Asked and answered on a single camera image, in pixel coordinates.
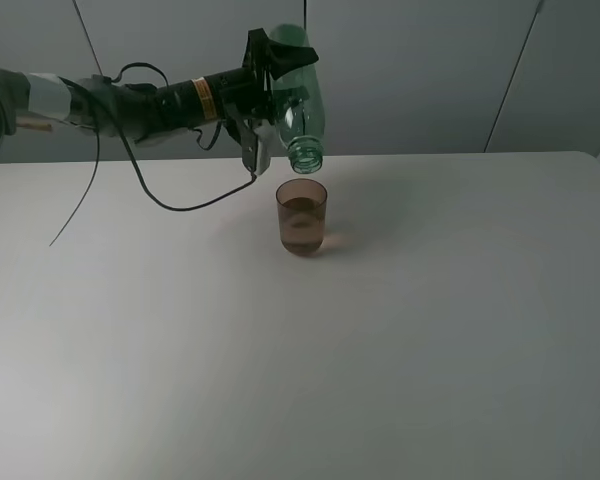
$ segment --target white tape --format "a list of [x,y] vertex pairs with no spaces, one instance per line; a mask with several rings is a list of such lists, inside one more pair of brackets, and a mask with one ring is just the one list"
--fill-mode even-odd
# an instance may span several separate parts
[[29,111],[64,120],[71,113],[71,92],[60,77],[51,73],[29,73]]

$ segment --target plastic bottle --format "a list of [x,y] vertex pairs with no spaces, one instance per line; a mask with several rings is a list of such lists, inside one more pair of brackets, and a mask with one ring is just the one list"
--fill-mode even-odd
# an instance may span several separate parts
[[[297,25],[279,25],[269,37],[286,45],[309,46],[307,33]],[[271,89],[276,128],[291,168],[302,174],[317,172],[322,167],[325,115],[315,66],[289,72],[273,81]]]

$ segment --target robotic arm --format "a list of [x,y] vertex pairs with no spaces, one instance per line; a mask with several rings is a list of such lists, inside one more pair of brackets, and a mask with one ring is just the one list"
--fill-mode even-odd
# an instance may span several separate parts
[[275,42],[257,29],[249,32],[240,68],[161,88],[148,83],[116,86],[100,75],[73,83],[0,69],[0,143],[31,118],[60,120],[108,136],[121,130],[137,146],[221,122],[242,147],[245,168],[261,175],[269,166],[267,144],[275,124],[271,79],[317,61],[313,48]]

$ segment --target white table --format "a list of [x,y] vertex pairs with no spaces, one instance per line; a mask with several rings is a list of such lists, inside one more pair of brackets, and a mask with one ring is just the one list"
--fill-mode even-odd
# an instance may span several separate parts
[[[145,162],[193,204],[239,160]],[[0,165],[0,479],[600,479],[600,165],[327,158],[324,254],[285,160],[163,211],[128,163]]]

